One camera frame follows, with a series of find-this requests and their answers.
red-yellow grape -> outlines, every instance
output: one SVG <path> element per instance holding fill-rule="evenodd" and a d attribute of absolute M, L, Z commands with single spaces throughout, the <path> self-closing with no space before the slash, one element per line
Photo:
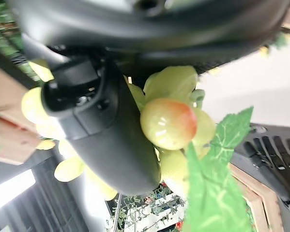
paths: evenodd
<path fill-rule="evenodd" d="M 193 110 L 172 99 L 156 99 L 146 104 L 140 124 L 149 141 L 167 150 L 185 147 L 197 132 Z"/>

black plastic mount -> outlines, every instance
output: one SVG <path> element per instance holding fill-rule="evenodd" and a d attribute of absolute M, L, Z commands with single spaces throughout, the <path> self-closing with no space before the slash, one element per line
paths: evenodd
<path fill-rule="evenodd" d="M 94 63 L 102 64 L 98 68 Z M 53 74 L 55 79 L 42 88 L 43 106 L 85 163 L 122 194 L 155 189 L 161 176 L 157 156 L 116 65 L 76 56 L 56 66 Z M 73 82 L 75 77 L 84 81 Z"/>

black grille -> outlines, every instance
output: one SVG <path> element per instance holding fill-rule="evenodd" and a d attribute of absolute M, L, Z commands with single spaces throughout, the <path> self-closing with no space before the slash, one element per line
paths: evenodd
<path fill-rule="evenodd" d="M 54 178 L 56 166 L 51 157 L 32 168 L 36 183 L 0 209 L 0 231 L 88 231 L 67 184 Z"/>

black plastic housing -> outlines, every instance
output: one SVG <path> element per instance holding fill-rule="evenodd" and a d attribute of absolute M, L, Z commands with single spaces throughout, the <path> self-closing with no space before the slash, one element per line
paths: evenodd
<path fill-rule="evenodd" d="M 151 191 L 160 182 L 160 167 L 153 145 L 141 130 L 132 94 L 111 61 L 105 62 L 99 74 L 98 90 L 81 105 L 68 96 L 60 97 L 53 83 L 45 83 L 43 106 L 58 120 L 85 163 L 106 183 L 124 195 Z"/>

screw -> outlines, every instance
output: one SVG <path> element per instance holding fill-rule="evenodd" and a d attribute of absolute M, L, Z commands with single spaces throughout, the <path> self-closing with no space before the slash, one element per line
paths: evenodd
<path fill-rule="evenodd" d="M 87 100 L 88 100 L 87 97 L 82 96 L 82 97 L 78 98 L 78 102 L 76 103 L 76 105 L 77 105 L 77 106 L 84 105 L 84 103 L 86 103 Z"/>

